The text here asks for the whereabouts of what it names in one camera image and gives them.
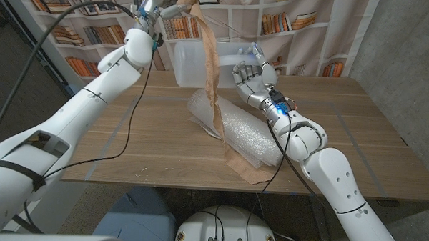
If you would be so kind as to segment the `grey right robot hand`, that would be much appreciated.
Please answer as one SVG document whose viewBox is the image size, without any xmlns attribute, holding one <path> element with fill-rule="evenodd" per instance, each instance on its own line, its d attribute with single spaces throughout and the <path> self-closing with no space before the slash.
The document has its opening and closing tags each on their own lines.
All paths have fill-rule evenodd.
<svg viewBox="0 0 429 241">
<path fill-rule="evenodd" d="M 280 119 L 292 119 L 291 107 L 276 90 L 278 76 L 266 60 L 262 49 L 251 43 L 248 49 L 239 49 L 238 55 L 252 56 L 257 65 L 247 65 L 245 61 L 234 65 L 232 75 L 241 99 L 255 109 L 262 110 L 268 120 L 275 124 Z"/>
</svg>

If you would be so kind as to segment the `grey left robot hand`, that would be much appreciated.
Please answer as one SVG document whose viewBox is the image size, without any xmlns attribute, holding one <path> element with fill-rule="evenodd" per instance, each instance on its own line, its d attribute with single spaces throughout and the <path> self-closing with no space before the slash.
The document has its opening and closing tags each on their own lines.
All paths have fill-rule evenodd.
<svg viewBox="0 0 429 241">
<path fill-rule="evenodd" d="M 174 0 L 142 0 L 139 6 L 132 6 L 134 29 L 141 30 L 153 38 L 154 46 L 160 47 L 164 40 L 162 33 L 155 31 L 158 18 L 173 19 L 190 10 L 191 4 L 175 4 Z"/>
</svg>

